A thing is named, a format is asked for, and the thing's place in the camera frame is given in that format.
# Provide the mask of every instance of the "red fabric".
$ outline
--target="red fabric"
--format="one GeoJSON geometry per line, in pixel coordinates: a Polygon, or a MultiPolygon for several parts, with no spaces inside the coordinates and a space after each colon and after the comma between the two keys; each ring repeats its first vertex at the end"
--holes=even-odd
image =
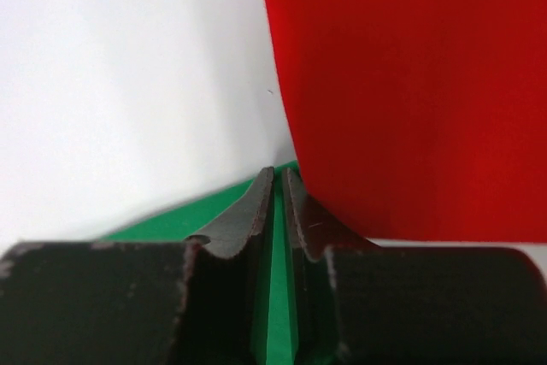
{"type": "Polygon", "coordinates": [[[266,0],[309,191],[373,238],[547,240],[547,0],[266,0]]]}

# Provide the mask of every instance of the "black plastic part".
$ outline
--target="black plastic part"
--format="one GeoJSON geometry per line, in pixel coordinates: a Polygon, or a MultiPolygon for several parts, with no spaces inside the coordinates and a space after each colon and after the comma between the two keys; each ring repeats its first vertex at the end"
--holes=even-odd
{"type": "Polygon", "coordinates": [[[296,363],[545,364],[547,294],[507,248],[389,248],[283,175],[296,363]]]}
{"type": "Polygon", "coordinates": [[[181,242],[22,243],[0,261],[0,364],[264,363],[274,170],[181,242]]]}

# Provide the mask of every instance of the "red object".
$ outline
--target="red object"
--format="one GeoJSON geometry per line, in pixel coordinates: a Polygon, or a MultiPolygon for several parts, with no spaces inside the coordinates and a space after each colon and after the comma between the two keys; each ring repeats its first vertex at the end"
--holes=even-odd
{"type": "Polygon", "coordinates": [[[547,0],[266,0],[309,191],[371,238],[547,241],[547,0]]]}

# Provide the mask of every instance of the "green surface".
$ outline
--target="green surface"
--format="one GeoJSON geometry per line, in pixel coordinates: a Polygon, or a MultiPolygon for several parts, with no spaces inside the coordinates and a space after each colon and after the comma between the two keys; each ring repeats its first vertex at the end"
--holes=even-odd
{"type": "MultiPolygon", "coordinates": [[[[285,265],[285,219],[279,172],[285,167],[297,169],[297,164],[290,163],[276,168],[275,173],[275,214],[267,347],[268,365],[293,364],[285,265]]],[[[195,203],[151,217],[146,221],[139,222],[134,226],[110,235],[109,239],[148,241],[183,239],[213,220],[226,207],[241,197],[249,185],[250,181],[246,181],[195,203]]]]}

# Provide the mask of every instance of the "white background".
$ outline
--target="white background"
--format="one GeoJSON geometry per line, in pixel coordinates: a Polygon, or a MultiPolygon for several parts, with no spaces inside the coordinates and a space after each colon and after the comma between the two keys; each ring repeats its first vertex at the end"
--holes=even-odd
{"type": "Polygon", "coordinates": [[[0,0],[0,250],[294,159],[263,0],[0,0]]]}

